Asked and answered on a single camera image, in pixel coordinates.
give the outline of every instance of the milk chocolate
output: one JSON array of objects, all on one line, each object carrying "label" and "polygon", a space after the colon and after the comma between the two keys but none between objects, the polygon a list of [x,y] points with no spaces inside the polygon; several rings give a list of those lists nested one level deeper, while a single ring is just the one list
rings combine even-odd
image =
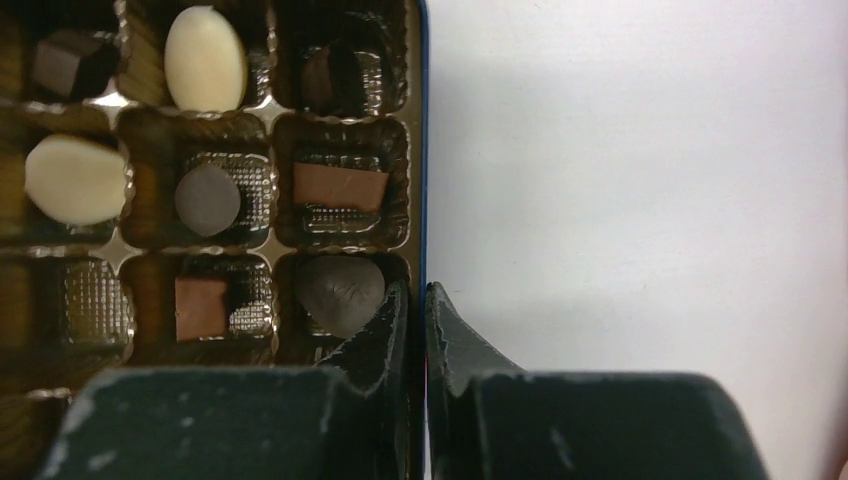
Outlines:
[{"label": "milk chocolate", "polygon": [[75,30],[57,30],[38,42],[31,77],[56,97],[79,101],[106,90],[118,59],[113,45]]},{"label": "milk chocolate", "polygon": [[224,295],[227,282],[217,278],[177,277],[177,341],[220,337],[227,332]]},{"label": "milk chocolate", "polygon": [[360,257],[328,255],[301,267],[294,294],[330,335],[350,338],[367,324],[383,303],[386,284],[374,262]]},{"label": "milk chocolate", "polygon": [[333,42],[312,54],[301,72],[304,106],[318,115],[365,115],[365,83],[353,49]]},{"label": "milk chocolate", "polygon": [[388,181],[387,173],[296,162],[294,203],[377,212]]},{"label": "milk chocolate", "polygon": [[177,185],[174,205],[180,220],[201,237],[217,235],[235,222],[241,193],[224,169],[201,165]]}]

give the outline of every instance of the round dark chocolate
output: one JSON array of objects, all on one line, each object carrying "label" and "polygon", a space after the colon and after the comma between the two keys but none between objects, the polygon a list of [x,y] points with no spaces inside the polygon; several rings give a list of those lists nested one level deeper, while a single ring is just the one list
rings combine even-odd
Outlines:
[{"label": "round dark chocolate", "polygon": [[386,292],[374,262],[342,255],[318,257],[301,267],[294,294],[330,335],[350,338],[377,313]]},{"label": "round dark chocolate", "polygon": [[201,237],[217,235],[235,222],[241,194],[222,168],[201,165],[188,172],[174,195],[177,215]]}]

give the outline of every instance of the square chocolate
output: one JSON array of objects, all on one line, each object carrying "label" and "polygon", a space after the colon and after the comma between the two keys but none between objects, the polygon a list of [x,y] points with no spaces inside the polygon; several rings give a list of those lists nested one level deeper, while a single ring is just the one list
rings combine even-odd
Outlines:
[{"label": "square chocolate", "polygon": [[75,30],[58,30],[38,42],[32,80],[63,100],[103,93],[118,64],[118,50]]},{"label": "square chocolate", "polygon": [[227,333],[227,282],[218,278],[177,277],[177,341]]}]

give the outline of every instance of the chocolate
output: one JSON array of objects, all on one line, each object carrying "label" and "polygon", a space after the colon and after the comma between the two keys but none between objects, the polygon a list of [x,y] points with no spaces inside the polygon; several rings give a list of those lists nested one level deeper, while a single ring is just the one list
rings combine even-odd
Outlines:
[{"label": "chocolate", "polygon": [[311,163],[294,164],[295,205],[353,208],[371,213],[380,210],[389,175]]},{"label": "chocolate", "polygon": [[217,278],[177,277],[177,341],[220,337],[227,332],[224,295],[227,282]]},{"label": "chocolate", "polygon": [[306,61],[300,78],[306,108],[318,115],[365,115],[365,83],[356,53],[346,43],[333,42]]},{"label": "chocolate", "polygon": [[27,196],[59,223],[94,225],[124,208],[124,158],[105,145],[53,134],[30,151],[25,171]]},{"label": "chocolate", "polygon": [[188,172],[177,185],[174,204],[180,220],[201,237],[229,228],[241,209],[241,193],[222,168],[201,165]]},{"label": "chocolate", "polygon": [[38,42],[33,82],[62,100],[79,101],[106,90],[118,65],[114,45],[74,30],[57,30]]},{"label": "chocolate", "polygon": [[330,255],[303,265],[294,294],[327,333],[350,338],[365,326],[383,303],[386,284],[380,268],[360,257]]},{"label": "chocolate", "polygon": [[165,43],[165,78],[181,110],[235,110],[247,87],[247,60],[238,33],[210,6],[183,10]]}]

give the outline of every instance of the rectangular milk chocolate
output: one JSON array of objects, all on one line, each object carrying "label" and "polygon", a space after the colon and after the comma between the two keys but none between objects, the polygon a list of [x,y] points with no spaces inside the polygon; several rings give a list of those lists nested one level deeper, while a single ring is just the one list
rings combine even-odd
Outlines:
[{"label": "rectangular milk chocolate", "polygon": [[388,173],[296,162],[294,203],[378,212],[388,181]]},{"label": "rectangular milk chocolate", "polygon": [[177,277],[177,341],[220,337],[227,332],[224,295],[227,282],[217,278]]}]

